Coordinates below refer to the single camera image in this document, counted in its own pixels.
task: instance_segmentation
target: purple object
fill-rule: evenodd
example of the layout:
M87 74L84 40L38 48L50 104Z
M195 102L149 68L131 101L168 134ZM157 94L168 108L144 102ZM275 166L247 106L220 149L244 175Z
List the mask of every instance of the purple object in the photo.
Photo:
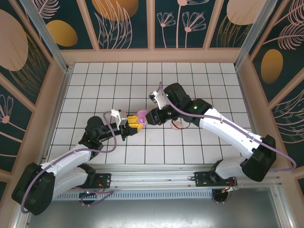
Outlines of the purple object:
M138 111L138 113L136 114L138 116L138 121L137 123L138 124L141 124L141 125L144 125L144 126L147 126L148 123L146 122L146 115L149 113L150 111L149 110L141 110L141 111Z

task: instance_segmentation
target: purple cable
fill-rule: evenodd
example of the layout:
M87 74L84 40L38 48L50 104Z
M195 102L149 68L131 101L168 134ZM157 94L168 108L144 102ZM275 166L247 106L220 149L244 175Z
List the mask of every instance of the purple cable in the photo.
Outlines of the purple cable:
M288 155L284 154L283 152L280 152L279 150L275 149L275 148L272 148L271 146L263 143L263 142L260 142L259 140L255 139L254 137L252 137L251 135L249 135L248 133L244 132L242 129L238 128L237 126L235 126L234 124L226 121L226 120L222 120L221 118L219 117L215 117L215 116L212 116L212 115L197 115L197 114L190 114L190 113L186 113L186 112L183 112L182 110L180 110L179 108L177 108L170 100L169 98L166 96L166 93L164 92L163 90L163 87L162 87L162 82L160 82L160 85L158 87L158 90L160 90L162 92L162 95L163 97L166 99L166 101L172 106L172 108L174 108L177 112L179 112L180 114L183 114L183 115L187 115L187 116L192 116L192 117L197 117L197 118L211 118L211 119L215 119L215 120L219 120L225 124L228 124L230 127L233 127L234 129L236 129L238 132L242 133L243 135L245 135L247 138L251 139L252 141L286 157L288 160L291 161L291 163L293 164L292 167L290 168L287 168L287 169L270 169L271 172L280 172L280 171L290 171L290 170L294 170L296 168L296 163L295 161L289 157Z
M94 149L77 149L77 150L73 150L73 151L70 151L69 153L65 154L65 155L62 156L61 158L58 158L58 159L57 159L56 161L54 161L53 163L49 164L46 168L44 168L43 170L41 170L40 173L38 173L36 177L34 177L34 179L32 180L32 182L29 184L27 190L25 191L24 196L23 196L23 199L22 199L22 202L21 202L21 212L22 212L22 213L24 213L24 214L29 213L29 211L25 211L25 210L24 210L24 204L25 204L25 200L26 200L26 198L27 198L27 196L28 196L28 193L29 193L30 189L33 187L35 181L38 180L38 178L39 178L46 170L48 170L48 169L51 168L52 166L56 165L57 162L59 162L59 161L65 159L66 157L70 156L70 155L73 154L73 153L77 153L77 152L80 152L80 151L92 151L92 152L98 152L98 153L110 153L110 152L113 152L113 151L116 149L116 147L117 147L117 141L116 141L115 133L114 133L114 131L113 131L113 129L112 129L112 127L111 127L109 121L108 121L107 118L105 117L105 115L108 114L108 113L111 113L111 111L105 112L103 116L104 116L104 120L105 120L106 124L108 125L108 127L109 127L109 129L110 129L110 131L111 131L111 133L112 133L112 136L113 136L113 138L114 138L114 147L113 147L112 149L110 149L109 151L99 151L99 150L94 150Z

